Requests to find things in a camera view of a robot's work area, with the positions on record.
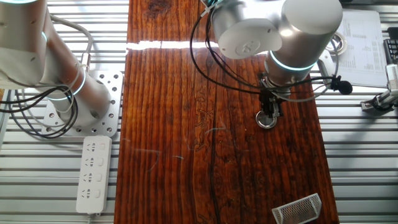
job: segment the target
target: metal slatted table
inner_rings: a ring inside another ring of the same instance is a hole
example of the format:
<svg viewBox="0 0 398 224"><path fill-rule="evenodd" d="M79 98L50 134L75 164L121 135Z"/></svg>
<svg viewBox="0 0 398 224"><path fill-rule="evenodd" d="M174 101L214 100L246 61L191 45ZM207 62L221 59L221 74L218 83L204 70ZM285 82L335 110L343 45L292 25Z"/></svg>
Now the metal slatted table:
<svg viewBox="0 0 398 224"><path fill-rule="evenodd" d="M91 69L123 72L128 4L129 1L49 0L49 10L93 34ZM379 11L385 38L389 26L398 26L398 4L347 7ZM55 28L80 58L86 47L85 36L61 24ZM341 223L398 222L398 113L370 116L359 107L360 101L383 91L354 87L350 96L328 92L316 100ZM45 105L45 101L41 102L34 114L43 116ZM75 211L83 138L37 141L19 130L12 120L2 134L0 223L87 222L85 215ZM118 149L119 133L113 139L107 209L95 218L99 223L113 222Z"/></svg>

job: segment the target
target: blue led ring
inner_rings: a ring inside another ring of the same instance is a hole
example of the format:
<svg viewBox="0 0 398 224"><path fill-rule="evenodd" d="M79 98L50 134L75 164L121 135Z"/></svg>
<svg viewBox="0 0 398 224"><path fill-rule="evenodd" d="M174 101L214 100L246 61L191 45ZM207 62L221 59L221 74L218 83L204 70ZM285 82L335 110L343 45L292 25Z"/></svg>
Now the blue led ring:
<svg viewBox="0 0 398 224"><path fill-rule="evenodd" d="M295 71L295 72L301 72L301 71L306 71L308 69L311 69L317 62L315 62L314 64L304 67L304 68L295 68L295 67L290 67L287 66L285 64L283 64L282 62L280 62L278 59L276 59L274 53L270 50L269 54L271 55L271 58L274 60L274 62L276 62L276 64L278 64L279 66L281 66L282 68L286 69L286 70L290 70L290 71Z"/></svg>
<svg viewBox="0 0 398 224"><path fill-rule="evenodd" d="M84 75L84 77L83 77L83 81L82 81L80 87L73 93L73 96L75 96L76 94L78 94L79 91L83 88L83 85L85 85L85 83L86 83L86 72L84 72L84 73L85 73L85 75ZM60 100L67 100L68 98L67 98L67 97L64 97L64 98L61 98L61 99L53 99L53 98L47 97L47 99L49 99L49 100L60 101Z"/></svg>
<svg viewBox="0 0 398 224"><path fill-rule="evenodd" d="M26 4L37 0L0 0L0 2L11 3L11 4Z"/></svg>

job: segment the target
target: electrical outlet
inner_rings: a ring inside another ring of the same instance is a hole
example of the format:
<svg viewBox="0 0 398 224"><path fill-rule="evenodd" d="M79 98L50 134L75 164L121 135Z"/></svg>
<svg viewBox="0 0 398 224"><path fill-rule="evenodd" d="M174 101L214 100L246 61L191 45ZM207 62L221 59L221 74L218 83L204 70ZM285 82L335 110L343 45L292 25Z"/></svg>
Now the electrical outlet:
<svg viewBox="0 0 398 224"><path fill-rule="evenodd" d="M79 213L101 213L106 206L112 140L107 136L85 138L76 201Z"/></svg>
<svg viewBox="0 0 398 224"><path fill-rule="evenodd" d="M89 167L93 167L94 166L94 158L88 158L88 159L85 159L85 165L86 166L89 166Z"/></svg>

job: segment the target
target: wood grain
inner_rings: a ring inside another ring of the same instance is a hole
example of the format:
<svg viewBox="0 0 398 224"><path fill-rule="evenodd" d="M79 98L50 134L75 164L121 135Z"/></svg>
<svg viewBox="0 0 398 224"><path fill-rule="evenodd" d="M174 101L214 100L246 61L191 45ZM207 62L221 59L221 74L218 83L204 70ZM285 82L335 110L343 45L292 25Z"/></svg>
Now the wood grain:
<svg viewBox="0 0 398 224"><path fill-rule="evenodd" d="M209 83L193 67L187 42L202 10L199 1L130 1L127 39L135 44L126 59L114 222L275 223L272 208L318 193L315 222L338 223L315 102L285 103L277 126L261 129L257 95ZM209 76L238 87L207 49L195 56ZM227 62L251 83L264 71L263 56Z"/></svg>

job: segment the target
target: mesh pen holder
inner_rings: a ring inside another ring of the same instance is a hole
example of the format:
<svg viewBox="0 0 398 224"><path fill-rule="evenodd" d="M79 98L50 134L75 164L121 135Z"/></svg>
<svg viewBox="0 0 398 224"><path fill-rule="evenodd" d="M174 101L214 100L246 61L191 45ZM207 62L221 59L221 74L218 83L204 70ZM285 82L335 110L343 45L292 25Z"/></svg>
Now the mesh pen holder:
<svg viewBox="0 0 398 224"><path fill-rule="evenodd" d="M278 224L301 224L319 217L322 202L318 194L313 194L278 208L272 212Z"/></svg>

